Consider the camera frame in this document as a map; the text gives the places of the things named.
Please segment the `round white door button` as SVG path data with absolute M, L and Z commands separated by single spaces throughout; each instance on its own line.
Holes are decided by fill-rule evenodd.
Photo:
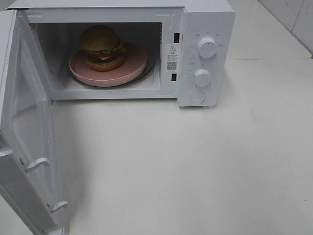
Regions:
M 204 103 L 206 95 L 204 92 L 195 92 L 191 95 L 191 101 L 194 103 Z

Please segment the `white microwave knob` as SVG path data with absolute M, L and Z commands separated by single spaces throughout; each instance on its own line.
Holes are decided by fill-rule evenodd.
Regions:
M 207 69 L 199 69 L 194 72 L 194 82 L 198 87 L 209 86 L 212 80 L 212 75 Z
M 197 42 L 198 53 L 202 58 L 214 56 L 217 53 L 217 47 L 217 40 L 211 35 L 203 36 Z

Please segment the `pink round plate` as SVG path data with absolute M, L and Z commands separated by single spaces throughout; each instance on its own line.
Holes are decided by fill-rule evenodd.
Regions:
M 126 60 L 118 68 L 110 71 L 96 71 L 89 68 L 81 53 L 73 54 L 69 68 L 79 81 L 96 87 L 113 87 L 125 84 L 137 78 L 145 69 L 147 52 L 134 44 L 126 43 Z

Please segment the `white microwave oven body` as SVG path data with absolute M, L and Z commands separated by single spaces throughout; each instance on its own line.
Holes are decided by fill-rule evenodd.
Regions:
M 6 10 L 24 10 L 46 64 L 43 85 L 49 100 L 175 98 L 179 106 L 216 104 L 235 13 L 225 0 L 17 0 Z M 155 65 L 146 77 L 115 87 L 83 84 L 69 69 L 84 29 L 104 24 L 124 41 L 147 52 Z M 200 57 L 198 40 L 213 36 L 218 43 L 211 58 Z M 177 73 L 166 70 L 166 44 L 178 44 Z M 194 72 L 207 69 L 209 86 L 198 87 Z M 191 95 L 204 92 L 204 103 Z

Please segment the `lower white microwave knob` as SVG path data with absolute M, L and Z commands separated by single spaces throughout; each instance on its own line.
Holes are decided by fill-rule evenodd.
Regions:
M 212 80 L 212 75 L 207 69 L 199 69 L 194 72 L 194 82 L 198 87 L 209 86 Z

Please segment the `upper white microwave knob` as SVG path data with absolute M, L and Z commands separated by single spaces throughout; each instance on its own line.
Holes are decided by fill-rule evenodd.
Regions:
M 198 53 L 202 58 L 214 56 L 217 53 L 217 47 L 217 40 L 211 35 L 203 36 L 197 42 Z

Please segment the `burger with lettuce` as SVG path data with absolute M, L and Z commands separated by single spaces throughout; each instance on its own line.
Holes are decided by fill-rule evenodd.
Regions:
M 95 71 L 111 71 L 125 62 L 126 49 L 116 32 L 105 25 L 87 28 L 80 36 L 80 52 Z

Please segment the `white warning label sticker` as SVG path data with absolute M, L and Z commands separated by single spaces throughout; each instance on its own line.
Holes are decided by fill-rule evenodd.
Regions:
M 177 73 L 180 62 L 180 47 L 178 44 L 166 44 L 166 70 Z

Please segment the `glass microwave turntable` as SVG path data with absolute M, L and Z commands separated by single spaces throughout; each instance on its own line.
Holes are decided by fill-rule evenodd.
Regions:
M 69 69 L 80 82 L 95 87 L 115 87 L 140 80 L 152 72 L 155 60 L 143 53 L 128 55 L 122 66 L 110 71 L 95 71 L 76 53 L 69 60 Z

